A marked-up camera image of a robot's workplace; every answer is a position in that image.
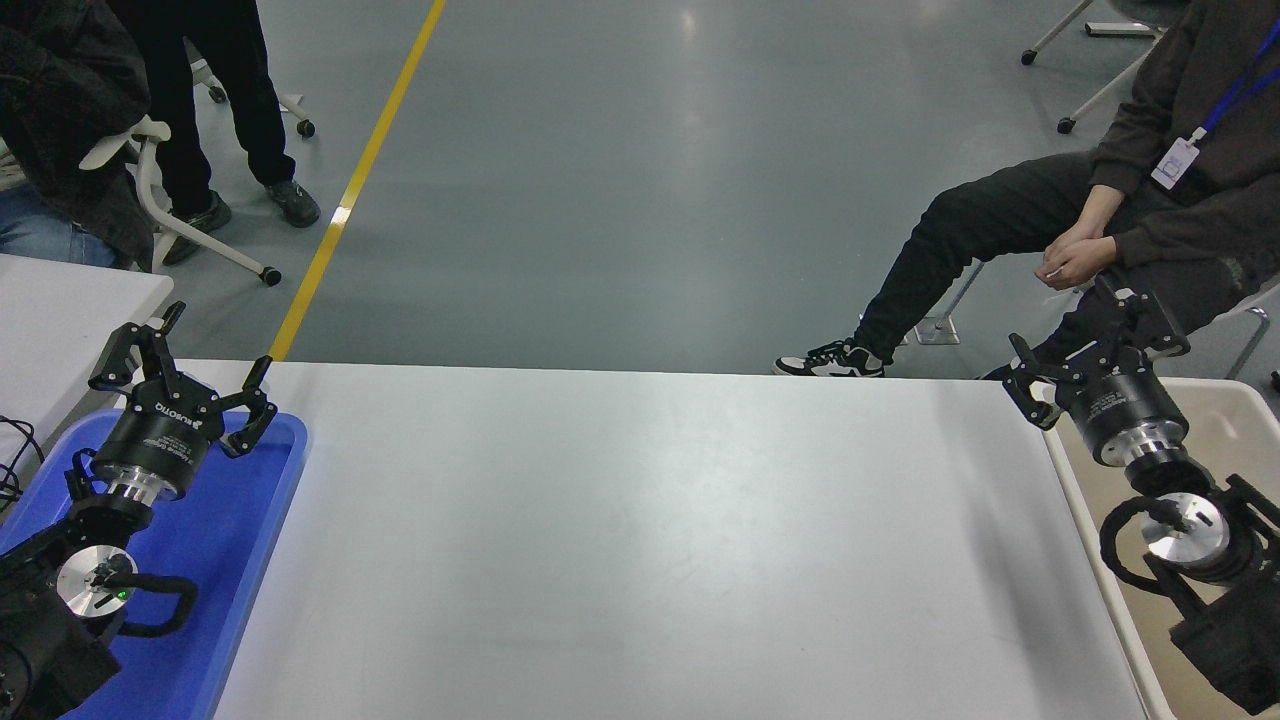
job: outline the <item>clasped hands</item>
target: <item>clasped hands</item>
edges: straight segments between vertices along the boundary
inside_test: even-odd
[[[1044,249],[1044,263],[1036,277],[1053,290],[1068,290],[1089,282],[1116,260],[1116,241],[1103,231],[1076,223]]]

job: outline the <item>epoxy floor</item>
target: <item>epoxy floor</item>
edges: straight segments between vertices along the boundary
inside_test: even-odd
[[[854,329],[937,192],[1101,137],[1119,97],[1071,136],[1055,124],[1148,41],[1087,37],[1085,19],[1115,19],[1100,3],[1023,67],[1071,5],[451,0],[357,174],[433,3],[262,3],[278,90],[319,129],[285,118],[323,219],[275,218],[229,109],[197,92],[236,213],[218,236],[285,279],[209,252],[172,269],[189,305],[172,345],[268,352],[329,231],[288,360],[768,373]],[[955,314],[963,343],[913,341],[892,374],[973,377],[1011,356],[1007,333],[1041,340],[1069,297],[1036,264],[991,263]],[[1252,328],[1202,331],[1158,370],[1221,377]],[[1240,379],[1263,387],[1277,343]]]

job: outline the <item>lanyard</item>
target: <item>lanyard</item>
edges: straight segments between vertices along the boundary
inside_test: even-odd
[[[1276,38],[1280,38],[1280,19],[1277,19],[1275,24],[1271,26],[1271,32],[1267,35],[1267,38],[1262,41],[1262,47],[1258,47],[1258,51],[1253,54],[1253,60],[1249,61],[1249,67],[1244,68],[1244,72],[1240,73],[1240,77],[1235,78],[1235,82],[1231,83],[1230,90],[1228,90],[1226,95],[1224,95],[1222,99],[1217,101],[1217,105],[1215,105],[1213,110],[1210,111],[1208,119],[1204,120],[1204,124],[1199,127],[1196,135],[1198,135],[1199,137],[1204,137],[1204,135],[1212,131],[1213,126],[1216,126],[1217,122],[1222,119],[1222,115],[1225,115],[1228,110],[1253,97],[1258,92],[1262,92],[1263,88],[1275,82],[1277,78],[1280,78],[1280,68],[1276,68],[1270,73],[1262,76],[1257,81],[1254,81],[1253,85],[1251,85],[1249,87],[1244,87],[1244,83],[1248,82],[1249,76],[1252,76],[1253,70],[1258,67],[1258,61],[1262,59],[1262,55],[1265,55],[1266,51],[1270,50],[1271,46],[1276,44]]]

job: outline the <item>table surface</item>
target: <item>table surface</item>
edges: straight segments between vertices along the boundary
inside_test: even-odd
[[[229,392],[248,364],[179,369]],[[996,383],[284,363],[268,388],[311,450],[218,720],[1146,717]]]
[[[172,290],[165,275],[0,255],[0,414],[47,442],[88,392],[111,332],[145,323]],[[20,442],[0,427],[0,462]]]

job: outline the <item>black pants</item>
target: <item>black pants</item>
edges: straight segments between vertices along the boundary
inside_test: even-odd
[[[941,193],[863,314],[854,341],[891,361],[899,341],[946,295],[973,260],[1006,252],[1043,252],[1075,224],[1089,195],[1087,152],[1051,155],[1005,168]],[[1108,233],[1130,229],[1146,215],[1175,210],[1153,183],[1125,200]],[[1270,252],[1249,258],[1156,261],[1126,268],[1132,286],[1155,291],[1183,332],[1207,325],[1258,290],[1276,272]],[[1036,348],[1042,361],[1061,363],[1098,337],[1114,319],[1114,304],[1093,288]]]
[[[257,182],[293,179],[284,154],[284,122],[266,70],[266,42],[255,0],[110,0],[147,67],[151,119],[173,137],[156,146],[164,188],[179,215],[209,208],[209,160],[200,149],[191,61],[183,37],[209,63],[227,91],[236,137]]]

